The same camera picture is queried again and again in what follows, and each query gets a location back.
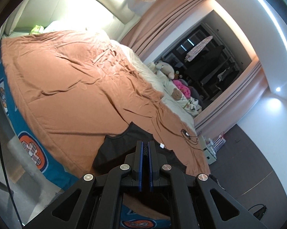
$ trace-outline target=white leather headboard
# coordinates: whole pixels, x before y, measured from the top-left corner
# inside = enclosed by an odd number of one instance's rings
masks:
[[[35,25],[47,27],[60,20],[89,30],[102,28],[111,39],[120,41],[140,17],[122,0],[103,0],[103,4],[110,6],[123,21],[97,0],[24,0],[9,16],[5,34],[30,32]]]

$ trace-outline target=wrinkled blanket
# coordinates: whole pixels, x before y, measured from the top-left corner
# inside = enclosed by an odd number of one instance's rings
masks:
[[[94,172],[105,135],[122,133],[131,121],[174,150],[187,174],[210,173],[199,145],[185,139],[181,129],[193,132],[104,32],[3,39],[2,61],[28,126],[77,177]]]

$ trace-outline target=bright pink fabric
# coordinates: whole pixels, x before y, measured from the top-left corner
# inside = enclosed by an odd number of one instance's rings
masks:
[[[172,80],[175,86],[184,94],[184,96],[189,99],[190,98],[190,89],[181,83],[179,80]]]

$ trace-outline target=pink curtain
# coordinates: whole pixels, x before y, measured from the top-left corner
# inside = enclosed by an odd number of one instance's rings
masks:
[[[120,42],[146,59],[204,0],[156,0]]]
[[[196,132],[215,138],[231,129],[260,99],[268,82],[256,57],[240,77],[195,119]]]

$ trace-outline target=metal screw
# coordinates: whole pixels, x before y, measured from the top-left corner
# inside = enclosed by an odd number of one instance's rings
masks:
[[[199,179],[201,180],[201,181],[206,181],[207,179],[208,179],[208,176],[207,175],[205,175],[205,174],[199,174]]]
[[[94,178],[94,176],[92,174],[86,174],[83,179],[85,181],[91,181]]]
[[[129,168],[130,168],[130,166],[128,164],[120,165],[120,169],[122,169],[122,170],[128,170]]]
[[[163,170],[171,170],[171,165],[169,165],[169,164],[164,164],[164,165],[162,166],[162,169],[163,169]]]

